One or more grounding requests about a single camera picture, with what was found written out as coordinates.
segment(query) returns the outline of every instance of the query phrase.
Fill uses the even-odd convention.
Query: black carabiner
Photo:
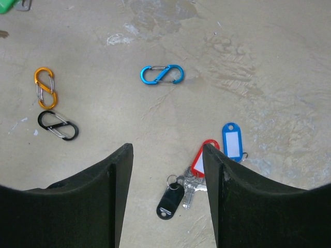
[[[42,123],[42,118],[43,118],[43,116],[45,114],[51,114],[51,115],[55,116],[57,119],[61,120],[62,123],[54,124],[54,125],[50,125],[50,126],[45,126]],[[62,118],[60,118],[59,116],[57,116],[53,111],[50,111],[50,110],[43,111],[43,112],[41,112],[39,114],[39,116],[38,116],[38,124],[42,128],[44,128],[46,130],[49,130],[52,133],[54,133],[57,137],[62,138],[64,141],[71,141],[71,140],[75,139],[78,136],[78,134],[79,134],[79,129],[78,129],[78,127],[75,124],[73,124],[73,123],[71,123],[69,121],[63,120]],[[60,127],[64,127],[64,126],[72,126],[73,127],[73,129],[74,129],[74,135],[73,135],[73,137],[68,138],[67,136],[61,134],[59,131],[56,130],[56,128],[60,128]]]

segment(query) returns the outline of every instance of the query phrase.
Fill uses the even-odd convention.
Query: black key fob
[[[157,215],[163,220],[170,220],[180,205],[184,193],[184,187],[178,182],[170,184],[157,206]]]

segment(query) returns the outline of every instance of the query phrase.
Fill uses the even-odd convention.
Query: keychain
[[[213,139],[206,140],[204,143],[202,143],[202,146],[200,147],[200,150],[191,165],[191,171],[192,171],[193,175],[198,178],[205,177],[205,174],[204,174],[205,171],[203,169],[203,160],[202,160],[202,150],[203,150],[203,145],[205,145],[205,144],[212,144],[217,149],[220,149],[217,141],[215,141]]]
[[[176,181],[169,184],[171,177],[176,177]],[[184,187],[177,181],[176,175],[168,177],[167,185],[168,187],[156,208],[156,214],[163,220],[170,220],[174,216],[185,194]]]
[[[248,158],[248,153],[243,152],[242,132],[240,127],[233,122],[225,124],[222,129],[224,153],[230,159],[240,163]]]

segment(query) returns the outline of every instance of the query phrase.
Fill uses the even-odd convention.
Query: key ring
[[[42,71],[48,72],[48,77],[50,78],[50,82],[51,82],[51,88],[47,87],[39,79],[39,74]],[[39,105],[45,110],[50,110],[50,109],[54,108],[57,105],[57,94],[54,91],[54,73],[47,67],[41,67],[41,68],[37,69],[35,72],[35,84],[37,85],[37,97],[39,98]],[[53,103],[49,106],[46,106],[43,103],[43,91],[46,91],[53,97]]]
[[[243,152],[243,157],[242,157],[242,160],[240,161],[240,163],[244,162],[246,159],[248,159],[248,153]]]
[[[168,178],[167,178],[167,186],[168,186],[169,189],[171,189],[171,190],[177,190],[177,189],[179,188],[178,185],[177,185],[177,188],[176,188],[176,189],[173,189],[173,188],[170,186],[172,183],[169,184],[169,178],[171,178],[171,177],[175,177],[175,178],[176,178],[175,183],[177,182],[177,176],[176,176],[176,175],[170,175],[170,176],[168,176]]]

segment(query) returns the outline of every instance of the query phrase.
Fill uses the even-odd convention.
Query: carabiner
[[[51,88],[47,87],[45,84],[42,83],[42,81],[39,80],[39,74],[41,71],[46,71],[48,72],[48,77],[50,78],[51,81]],[[47,67],[41,67],[35,72],[35,84],[37,85],[37,97],[39,98],[39,105],[45,109],[45,110],[50,110],[54,108],[57,105],[57,94],[54,91],[54,74],[53,72],[48,69]],[[53,103],[50,106],[46,106],[43,103],[43,91],[48,92],[49,94],[52,95],[53,97]]]
[[[54,124],[54,125],[50,125],[50,126],[45,126],[42,123],[42,118],[43,118],[43,116],[45,114],[51,114],[51,115],[55,116],[57,119],[59,119],[60,121],[62,121],[62,123]],[[62,118],[60,118],[59,116],[57,116],[53,111],[50,111],[50,110],[43,111],[43,112],[41,112],[39,114],[39,116],[38,116],[38,124],[42,128],[44,128],[46,130],[49,130],[52,133],[54,133],[57,137],[62,138],[64,141],[71,141],[71,140],[75,139],[78,136],[78,134],[79,134],[79,129],[78,129],[78,127],[75,124],[73,124],[73,123],[71,123],[69,121],[63,120]],[[72,126],[73,127],[73,129],[74,129],[74,135],[73,135],[73,137],[68,138],[67,136],[61,134],[59,131],[56,130],[56,128],[60,128],[60,127],[64,127],[64,126]]]
[[[180,71],[180,78],[172,81],[163,81],[162,78],[173,68]],[[160,70],[162,71],[153,81],[147,81],[145,79],[145,72],[147,70]],[[157,84],[158,82],[170,82],[173,84],[178,84],[184,79],[184,70],[179,65],[167,65],[167,66],[146,66],[140,72],[140,78],[145,84]]]

